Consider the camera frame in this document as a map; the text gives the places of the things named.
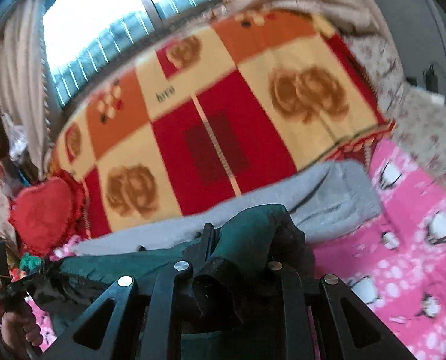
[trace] black metal frame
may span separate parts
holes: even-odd
[[[113,283],[40,359],[180,360],[183,324],[197,324],[208,317],[195,306],[191,282],[218,238],[219,231],[205,225],[201,241],[185,250],[185,261],[165,265],[149,280],[124,276]],[[2,275],[5,265],[0,246]],[[11,309],[41,279],[36,273],[14,283],[3,281],[0,305]],[[414,359],[335,275],[321,280],[301,278],[291,266],[274,262],[262,279],[275,285],[269,297],[278,299],[281,306],[269,316],[280,327],[275,349],[280,359],[314,360],[315,350],[322,360]]]

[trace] hand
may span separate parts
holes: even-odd
[[[20,313],[6,312],[1,322],[1,338],[18,359],[27,360],[26,341],[38,347],[43,343],[41,329],[31,307],[24,303]]]

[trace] gray fabric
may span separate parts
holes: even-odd
[[[335,239],[381,213],[380,201],[361,164],[328,161],[201,214],[133,227],[82,242],[73,250],[79,255],[106,255],[130,253],[139,245],[147,250],[170,248],[192,240],[205,223],[221,227],[239,212],[263,204],[284,205],[307,242]]]

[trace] rose pattern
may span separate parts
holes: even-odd
[[[74,158],[78,158],[81,153],[81,130],[77,124],[72,125],[66,134],[66,147]]]
[[[51,161],[48,165],[47,174],[48,174],[48,176],[51,176],[51,175],[54,175],[60,171],[61,171],[61,165],[59,163],[58,158],[54,155],[54,152],[53,152],[53,156],[52,156]]]
[[[273,107],[290,120],[307,124],[324,111],[333,120],[343,120],[350,110],[346,92],[326,69],[312,67],[298,72],[278,68],[269,74]]]
[[[122,217],[137,211],[143,218],[149,218],[158,208],[156,179],[142,164],[113,168],[108,174],[106,200]]]
[[[166,57],[178,69],[186,69],[199,61],[201,41],[192,35],[180,40],[166,50]]]

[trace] window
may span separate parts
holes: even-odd
[[[217,0],[46,0],[47,61],[61,105],[168,19]]]

